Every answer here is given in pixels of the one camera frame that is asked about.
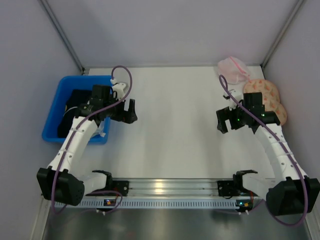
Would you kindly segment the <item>blue plastic bin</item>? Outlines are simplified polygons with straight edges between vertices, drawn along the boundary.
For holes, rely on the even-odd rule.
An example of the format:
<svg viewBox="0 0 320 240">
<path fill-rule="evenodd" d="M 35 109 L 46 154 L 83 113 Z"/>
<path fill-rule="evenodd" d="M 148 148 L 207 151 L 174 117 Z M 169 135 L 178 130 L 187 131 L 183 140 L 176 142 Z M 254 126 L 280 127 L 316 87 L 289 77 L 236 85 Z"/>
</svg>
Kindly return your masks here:
<svg viewBox="0 0 320 240">
<path fill-rule="evenodd" d="M 67 100 L 73 90 L 90 90 L 94 85 L 111 86 L 110 75 L 74 75 L 60 80 L 47 120 L 42 131 L 42 138 L 46 142 L 63 143 L 66 138 L 59 138 L 57 129 L 62 121 Z"/>
</svg>

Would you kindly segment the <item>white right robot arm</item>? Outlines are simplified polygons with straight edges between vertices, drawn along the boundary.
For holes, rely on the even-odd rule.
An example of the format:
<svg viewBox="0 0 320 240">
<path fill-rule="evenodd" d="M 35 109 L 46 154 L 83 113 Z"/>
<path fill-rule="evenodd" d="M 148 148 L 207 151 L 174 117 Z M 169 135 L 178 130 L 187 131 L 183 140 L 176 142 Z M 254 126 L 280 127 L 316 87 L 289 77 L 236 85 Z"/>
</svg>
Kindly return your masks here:
<svg viewBox="0 0 320 240">
<path fill-rule="evenodd" d="M 233 175 L 234 190 L 261 197 L 274 216 L 310 213 L 320 193 L 320 182 L 309 178 L 297 163 L 278 116 L 265 109 L 262 93 L 242 94 L 232 89 L 223 97 L 229 105 L 216 111 L 217 129 L 226 134 L 226 121 L 232 130 L 251 129 L 264 148 L 275 180 L 269 183 L 256 170 L 239 170 Z"/>
</svg>

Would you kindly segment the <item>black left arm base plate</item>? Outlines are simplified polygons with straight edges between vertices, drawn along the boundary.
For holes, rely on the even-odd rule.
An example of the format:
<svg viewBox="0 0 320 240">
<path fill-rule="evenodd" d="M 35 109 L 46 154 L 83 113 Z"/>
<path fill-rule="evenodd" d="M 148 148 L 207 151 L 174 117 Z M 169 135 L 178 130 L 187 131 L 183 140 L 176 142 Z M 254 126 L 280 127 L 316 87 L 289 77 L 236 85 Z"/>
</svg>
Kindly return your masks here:
<svg viewBox="0 0 320 240">
<path fill-rule="evenodd" d="M 127 180 L 113 180 L 112 183 L 108 183 L 106 187 L 95 190 L 86 196 L 119 196 L 116 192 L 120 193 L 123 197 L 126 197 L 129 193 L 129 184 Z"/>
</svg>

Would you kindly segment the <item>black bra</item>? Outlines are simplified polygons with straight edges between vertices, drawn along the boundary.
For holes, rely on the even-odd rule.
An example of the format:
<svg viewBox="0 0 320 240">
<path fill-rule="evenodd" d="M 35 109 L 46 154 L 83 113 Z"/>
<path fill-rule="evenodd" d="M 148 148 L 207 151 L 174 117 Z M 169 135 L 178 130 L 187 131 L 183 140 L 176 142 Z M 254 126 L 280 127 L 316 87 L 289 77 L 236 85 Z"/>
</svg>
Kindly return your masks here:
<svg viewBox="0 0 320 240">
<path fill-rule="evenodd" d="M 92 94 L 91 90 L 74 89 L 71 96 L 65 104 L 65 111 L 60 124 L 57 127 L 57 137 L 66 138 L 71 126 L 73 124 L 73 118 L 79 105 L 88 102 Z"/>
</svg>

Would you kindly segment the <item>aluminium mounting rail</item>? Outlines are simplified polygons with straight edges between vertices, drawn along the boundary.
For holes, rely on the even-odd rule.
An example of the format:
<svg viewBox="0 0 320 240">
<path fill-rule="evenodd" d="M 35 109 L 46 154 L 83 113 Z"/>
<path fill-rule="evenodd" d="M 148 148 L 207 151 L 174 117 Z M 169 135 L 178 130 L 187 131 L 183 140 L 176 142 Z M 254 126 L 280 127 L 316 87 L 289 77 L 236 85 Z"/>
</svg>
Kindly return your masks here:
<svg viewBox="0 0 320 240">
<path fill-rule="evenodd" d="M 231 178 L 114 178 L 113 180 L 129 181 L 127 198 L 206 198 L 220 197 L 218 194 L 217 181 L 231 180 Z M 251 190 L 250 196 L 257 195 Z"/>
</svg>

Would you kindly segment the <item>floral mesh bra laundry bag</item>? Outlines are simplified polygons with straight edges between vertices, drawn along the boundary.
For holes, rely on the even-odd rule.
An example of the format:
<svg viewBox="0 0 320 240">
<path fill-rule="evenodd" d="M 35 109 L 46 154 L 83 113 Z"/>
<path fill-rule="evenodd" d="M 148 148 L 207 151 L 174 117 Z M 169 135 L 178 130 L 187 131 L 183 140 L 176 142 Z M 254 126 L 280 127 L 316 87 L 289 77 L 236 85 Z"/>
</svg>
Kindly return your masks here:
<svg viewBox="0 0 320 240">
<path fill-rule="evenodd" d="M 266 79 L 252 79 L 244 85 L 243 93 L 262 93 L 265 110 L 275 112 L 281 126 L 286 123 L 288 115 L 280 103 L 280 93 L 275 84 Z"/>
</svg>

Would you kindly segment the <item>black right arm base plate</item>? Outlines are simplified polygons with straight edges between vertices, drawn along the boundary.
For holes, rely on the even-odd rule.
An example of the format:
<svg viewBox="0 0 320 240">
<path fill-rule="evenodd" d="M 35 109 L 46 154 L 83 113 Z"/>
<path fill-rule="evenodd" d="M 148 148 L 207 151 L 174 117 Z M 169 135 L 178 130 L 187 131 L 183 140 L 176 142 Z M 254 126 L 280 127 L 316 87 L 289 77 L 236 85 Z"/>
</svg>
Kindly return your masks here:
<svg viewBox="0 0 320 240">
<path fill-rule="evenodd" d="M 249 197 L 250 191 L 241 188 L 233 180 L 217 181 L 218 195 L 220 197 L 231 199 L 232 197 Z"/>
</svg>

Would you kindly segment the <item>pink mesh laundry pouch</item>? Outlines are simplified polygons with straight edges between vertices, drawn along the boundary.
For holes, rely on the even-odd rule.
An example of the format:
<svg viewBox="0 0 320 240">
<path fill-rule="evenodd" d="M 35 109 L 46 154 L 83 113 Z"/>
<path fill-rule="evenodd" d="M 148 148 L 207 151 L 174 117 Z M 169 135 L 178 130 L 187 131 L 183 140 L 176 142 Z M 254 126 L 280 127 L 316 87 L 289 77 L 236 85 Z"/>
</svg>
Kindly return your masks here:
<svg viewBox="0 0 320 240">
<path fill-rule="evenodd" d="M 238 58 L 229 56 L 217 64 L 219 75 L 223 75 L 228 84 L 237 85 L 250 80 L 249 68 Z"/>
</svg>

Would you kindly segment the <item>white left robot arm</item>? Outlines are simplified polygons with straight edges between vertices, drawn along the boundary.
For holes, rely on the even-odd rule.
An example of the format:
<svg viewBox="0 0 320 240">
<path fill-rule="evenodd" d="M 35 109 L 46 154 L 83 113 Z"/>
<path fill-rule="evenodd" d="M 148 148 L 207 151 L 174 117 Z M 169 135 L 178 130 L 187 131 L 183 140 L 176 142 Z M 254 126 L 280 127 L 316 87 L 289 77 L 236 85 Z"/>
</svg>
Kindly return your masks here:
<svg viewBox="0 0 320 240">
<path fill-rule="evenodd" d="M 75 167 L 106 118 L 126 124 L 137 121 L 134 99 L 130 99 L 125 110 L 128 94 L 129 88 L 124 82 L 92 87 L 89 100 L 76 108 L 69 133 L 55 158 L 48 167 L 37 172 L 36 178 L 46 200 L 77 206 L 87 194 L 110 190 L 113 182 L 110 172 L 92 170 L 87 175 L 79 175 Z"/>
</svg>

